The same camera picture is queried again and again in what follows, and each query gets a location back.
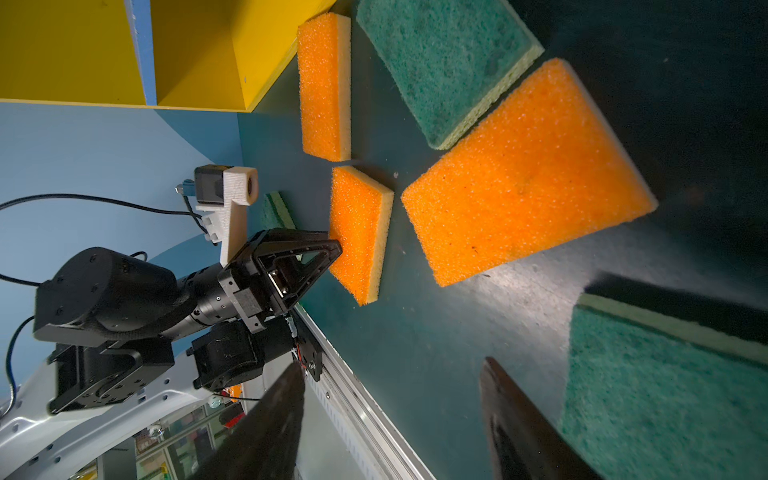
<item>dark green table surface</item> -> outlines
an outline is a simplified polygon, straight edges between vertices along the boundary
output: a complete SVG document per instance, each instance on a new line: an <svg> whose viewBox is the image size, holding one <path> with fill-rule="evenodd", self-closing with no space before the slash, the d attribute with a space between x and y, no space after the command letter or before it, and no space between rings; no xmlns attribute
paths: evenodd
<svg viewBox="0 0 768 480"><path fill-rule="evenodd" d="M651 306L664 291L726 312L768 310L765 6L512 4L547 48L542 59L571 62L660 206L439 288L399 195L441 152L428 148L353 23L352 164L396 193L381 290L361 308L325 275L303 305L438 478L490 476L477 387L485 356L557 422L571 308L585 289L634 294ZM334 9L352 13L349 5ZM298 84L294 60L258 108L239 116L243 159L259 169L262 192L283 194L299 228L327 230L337 165L302 152ZM657 303L656 310L679 306Z"/></svg>

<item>black cable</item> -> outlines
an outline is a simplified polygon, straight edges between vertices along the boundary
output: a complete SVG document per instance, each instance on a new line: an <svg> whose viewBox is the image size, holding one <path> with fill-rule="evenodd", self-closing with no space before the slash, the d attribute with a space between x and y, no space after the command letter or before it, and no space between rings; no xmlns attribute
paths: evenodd
<svg viewBox="0 0 768 480"><path fill-rule="evenodd" d="M113 205L121 205L122 207L130 207L130 208L136 208L138 210L144 210L145 212L152 212L155 214L163 214L163 215L185 215L188 217L194 217L194 218L202 218L201 215L198 215L194 212L181 212L176 210L162 210L160 208L152 208L152 207L144 207L143 205L137 205L132 204L131 202L124 202L122 200L115 200L114 198L105 198L105 197L94 197L92 195L80 195L80 194L42 194L42 195L31 195L29 197L21 197L17 198L15 200L10 200L5 202L4 204L0 204L0 210L3 210L8 207L13 207L14 205L23 204L26 202L32 202L34 200L47 200L49 198L69 198L73 200L91 200L94 202L103 202L105 204L113 204Z"/></svg>
<svg viewBox="0 0 768 480"><path fill-rule="evenodd" d="M129 207L129 208L135 208L138 210L144 210L145 212L152 212L153 214L163 214L163 215L184 215L186 217L192 217L194 218L195 223L197 223L198 218L202 218L201 215L198 215L192 211L192 207L189 208L188 212L182 212L182 211L176 211L176 210L162 210L160 208L152 208L152 207L145 207L143 205L138 204L132 204L131 202L124 202L122 200L115 200L113 198L105 198L105 197L94 197L93 195L80 195L80 194L42 194L42 195L30 195L29 197L21 197L16 198L14 200L9 200L5 202L4 204L0 204L0 210L4 210L8 207L13 207L14 205L19 204L25 204L26 202L32 202L34 200L47 200L50 198L68 198L72 200L91 200L94 202L102 202L105 204L113 204L113 205L120 205L122 207ZM29 280L20 280L18 278L14 278L12 276L6 276L0 273L0 280L5 280L6 282L11 283L18 283L19 285L29 285L29 286L40 286L41 283L37 282L30 282Z"/></svg>
<svg viewBox="0 0 768 480"><path fill-rule="evenodd" d="M5 374L8 376L8 384L11 386L11 401L8 404L8 408L5 409L2 415L0 415L0 420L3 420L8 412L11 411L13 406L16 405L16 380L13 378L13 368L11 367L11 355L13 354L13 346L16 344L18 334L21 333L22 329L24 329L27 323L30 323L34 318L35 316L33 315L24 320L22 324L18 326L16 331L13 332L11 342L8 344L8 353L5 354Z"/></svg>
<svg viewBox="0 0 768 480"><path fill-rule="evenodd" d="M0 273L0 280L5 280L6 282L11 282L11 283L18 283L19 285L29 285L29 286L42 285L42 283L30 282L29 280L20 280L12 276L3 275L2 273Z"/></svg>
<svg viewBox="0 0 768 480"><path fill-rule="evenodd" d="M248 402L260 402L261 401L261 399L249 399L247 397L242 397L242 396L229 396L229 395L224 395L223 393L214 393L214 395L220 396L220 397L225 398L225 399L232 399L232 400L247 400Z"/></svg>
<svg viewBox="0 0 768 480"><path fill-rule="evenodd" d="M182 197L184 198L184 204L187 205L187 210L190 213L193 213L194 210L192 210L192 204L190 204L189 197L187 195L182 195ZM194 223L197 223L197 226L203 231L203 233L208 235L208 230L205 227L203 227L203 225L200 223L200 221L196 217L194 218Z"/></svg>

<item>orange sponge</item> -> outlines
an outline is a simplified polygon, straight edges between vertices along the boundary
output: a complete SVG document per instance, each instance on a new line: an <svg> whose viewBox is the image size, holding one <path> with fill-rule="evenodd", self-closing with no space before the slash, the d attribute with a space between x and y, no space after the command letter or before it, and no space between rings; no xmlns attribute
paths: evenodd
<svg viewBox="0 0 768 480"><path fill-rule="evenodd" d="M402 202L440 286L656 209L571 67L550 60Z"/></svg>
<svg viewBox="0 0 768 480"><path fill-rule="evenodd" d="M331 274L359 305L379 298L386 234L395 194L353 167L333 169L329 237L343 253Z"/></svg>
<svg viewBox="0 0 768 480"><path fill-rule="evenodd" d="M330 161L351 158L351 21L326 13L299 27L299 96L304 151Z"/></svg>

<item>sponge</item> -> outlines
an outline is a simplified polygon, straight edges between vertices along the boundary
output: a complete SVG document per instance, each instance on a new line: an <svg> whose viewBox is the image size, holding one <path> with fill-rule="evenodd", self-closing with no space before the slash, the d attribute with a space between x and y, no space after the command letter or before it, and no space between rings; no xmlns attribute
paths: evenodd
<svg viewBox="0 0 768 480"><path fill-rule="evenodd" d="M329 161L351 158L351 21L326 13L299 27L299 96L304 151Z"/></svg>
<svg viewBox="0 0 768 480"><path fill-rule="evenodd" d="M379 281L395 194L354 167L333 169L329 238L343 253L330 267L359 305L379 298Z"/></svg>
<svg viewBox="0 0 768 480"><path fill-rule="evenodd" d="M603 478L765 478L768 346L582 295L569 363L560 430Z"/></svg>
<svg viewBox="0 0 768 480"><path fill-rule="evenodd" d="M544 51L508 0L362 0L357 21L439 150Z"/></svg>
<svg viewBox="0 0 768 480"><path fill-rule="evenodd" d="M261 227L264 230L273 228L296 229L296 224L290 216L288 207L286 207L280 192L269 192L264 197L264 205L261 210Z"/></svg>
<svg viewBox="0 0 768 480"><path fill-rule="evenodd" d="M406 188L402 202L440 286L657 206L559 59L531 74Z"/></svg>

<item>green sponge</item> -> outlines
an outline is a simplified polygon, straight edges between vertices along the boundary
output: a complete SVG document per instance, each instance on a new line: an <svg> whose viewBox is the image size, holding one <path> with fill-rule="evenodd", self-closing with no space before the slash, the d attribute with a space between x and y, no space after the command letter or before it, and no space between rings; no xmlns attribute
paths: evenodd
<svg viewBox="0 0 768 480"><path fill-rule="evenodd" d="M439 150L544 51L507 0L362 0L357 21Z"/></svg>
<svg viewBox="0 0 768 480"><path fill-rule="evenodd" d="M768 347L582 295L560 430L606 479L762 478Z"/></svg>
<svg viewBox="0 0 768 480"><path fill-rule="evenodd" d="M264 230L273 228L296 229L293 219L288 212L280 192L269 192L264 197L264 205L261 210L261 223Z"/></svg>

